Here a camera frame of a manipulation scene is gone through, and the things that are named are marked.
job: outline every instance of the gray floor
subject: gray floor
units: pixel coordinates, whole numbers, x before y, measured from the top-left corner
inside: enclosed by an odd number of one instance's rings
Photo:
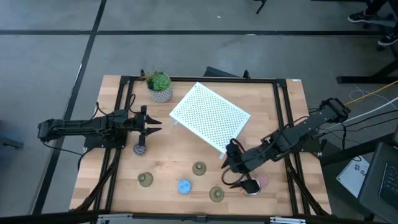
[[[91,30],[99,4],[99,0],[1,0],[0,29]],[[258,2],[248,0],[108,0],[99,29],[361,30],[360,25],[347,22],[346,16],[364,8],[358,2],[269,0],[255,15],[258,6]],[[49,156],[49,149],[37,139],[37,123],[62,117],[87,41],[87,35],[0,35],[1,133],[25,142],[20,150],[0,150],[2,217],[31,211]],[[301,79],[310,108],[329,97],[349,101],[356,87],[338,85],[335,77],[370,75],[393,60],[389,50],[375,51],[376,42],[377,37],[360,36],[97,36],[72,118],[90,117],[103,75],[137,75],[141,68],[164,70],[175,76],[202,76],[207,66],[235,74],[247,69],[252,77]],[[358,86],[373,91],[381,85]],[[391,100],[396,92],[397,87],[392,87],[380,94]],[[359,96],[358,92],[352,94],[353,98]],[[385,102],[377,96],[369,97],[352,106],[352,116]],[[347,138],[365,142],[393,131],[396,124],[392,121],[349,133]],[[339,139],[330,135],[327,138],[340,146]],[[63,147],[81,151],[82,145],[83,138],[66,138]],[[77,159],[76,155],[61,153],[44,212],[68,210]],[[329,197],[334,214],[361,216],[336,194],[330,193]]]

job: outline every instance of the plant pot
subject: plant pot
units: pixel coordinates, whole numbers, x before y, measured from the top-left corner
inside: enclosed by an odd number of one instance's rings
[[[170,84],[170,86],[163,91],[154,91],[149,89],[150,97],[158,102],[158,103],[165,103],[167,102],[172,96],[173,96],[173,86]]]

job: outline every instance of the white pegboard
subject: white pegboard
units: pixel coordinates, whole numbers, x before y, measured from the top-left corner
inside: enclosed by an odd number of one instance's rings
[[[238,136],[250,118],[250,114],[200,83],[192,87],[170,116],[223,154],[229,140]]]

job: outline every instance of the shoe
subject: shoe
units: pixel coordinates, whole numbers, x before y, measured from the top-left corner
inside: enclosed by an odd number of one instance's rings
[[[392,32],[387,36],[381,38],[377,43],[381,46],[388,46],[397,42],[397,40],[398,40],[398,34]]]
[[[362,12],[357,12],[357,13],[354,13],[354,14],[348,16],[347,19],[348,19],[348,21],[355,23],[355,22],[367,22],[375,17],[377,17],[377,15],[365,15],[365,12],[362,11]]]

